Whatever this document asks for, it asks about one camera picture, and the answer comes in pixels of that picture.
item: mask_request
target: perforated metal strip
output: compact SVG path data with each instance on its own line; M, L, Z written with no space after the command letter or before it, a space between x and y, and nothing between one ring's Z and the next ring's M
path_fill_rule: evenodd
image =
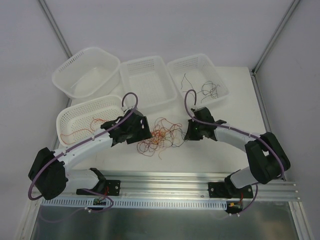
M113 208L126 209L204 209L204 210L226 210L227 202L221 200L170 200L170 199L113 199ZM52 200L43 200L43 206L58 207L91 207L101 208L94 205L92 197L56 197Z

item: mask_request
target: white table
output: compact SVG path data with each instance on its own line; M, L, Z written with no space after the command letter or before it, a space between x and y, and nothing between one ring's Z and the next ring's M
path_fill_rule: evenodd
M218 67L229 97L210 108L215 120L225 120L234 127L252 133L264 133L265 127L255 90L247 67ZM124 95L119 84L111 94ZM173 123L182 123L186 132L189 116L183 99L178 94L170 110L147 115L150 129L155 120L165 117ZM97 168L106 171L174 172L174 173L231 173L248 166L244 152L223 142L211 139L188 141L179 148L167 148L152 157L137 152L137 144L118 144L78 164L74 169Z

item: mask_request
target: white plastic bin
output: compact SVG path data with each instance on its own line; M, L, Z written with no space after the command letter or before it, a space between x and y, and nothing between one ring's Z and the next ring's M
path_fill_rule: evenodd
M123 116L122 99L116 95L102 96L62 110L56 118L60 143L69 146L92 136L106 121Z
M138 108L143 114L168 108L176 98L177 91L160 56L149 56L123 62L120 66L121 81L125 92L137 94ZM125 99L128 106L135 99Z
M53 84L71 99L107 95L120 81L120 60L98 47L79 51L52 75Z
M173 82L182 98L188 90L194 89L197 107L212 106L225 99L229 90L216 71L215 66L205 54L197 54L173 60L167 64ZM187 105L194 105L194 97L188 95Z

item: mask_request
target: gray wall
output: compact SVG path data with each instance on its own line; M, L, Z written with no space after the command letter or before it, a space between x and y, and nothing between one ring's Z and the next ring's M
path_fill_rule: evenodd
M66 97L51 82L67 58L35 0L0 7L0 239L13 239L27 203L29 169L52 147Z
M257 63L292 0L47 0L73 53L123 61L205 53L217 66Z
M303 0L257 75L272 130L320 239L320 1Z

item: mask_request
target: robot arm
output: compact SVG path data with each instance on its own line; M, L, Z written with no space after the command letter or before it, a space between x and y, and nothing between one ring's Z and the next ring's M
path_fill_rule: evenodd
M265 142L279 157L285 171L290 168L290 161L273 133L261 134L261 141L252 138L250 135L242 134L243 131L241 130L232 130L234 128L223 120L215 121L206 107L197 110L192 109L192 111L194 119L188 121L188 130L184 140L199 141L206 137L230 144L247 155L249 167L225 178L224 189L221 190L223 197L231 198L237 193L238 189L256 183L267 184L281 175L282 169L279 162L262 142Z
M130 116L126 121L103 134L103 132L129 114ZM123 117L118 117L116 120L107 121L102 124L100 129L92 135L92 138L88 138L85 143L75 143L72 146L59 148L54 151L50 151L48 148L41 149L33 162L28 177L33 181L44 165L60 156L41 173L35 182L35 186L46 200L51 200L61 194L67 187L67 182L73 183L69 184L69 186L72 190L76 188L76 193L79 195L87 195L88 193L84 193L78 187L91 189L93 192L103 194L106 188L106 179L96 168L72 174L68 174L69 171L75 165L101 150L111 148L124 141L127 144L131 144L151 137L147 118L139 111L130 109Z

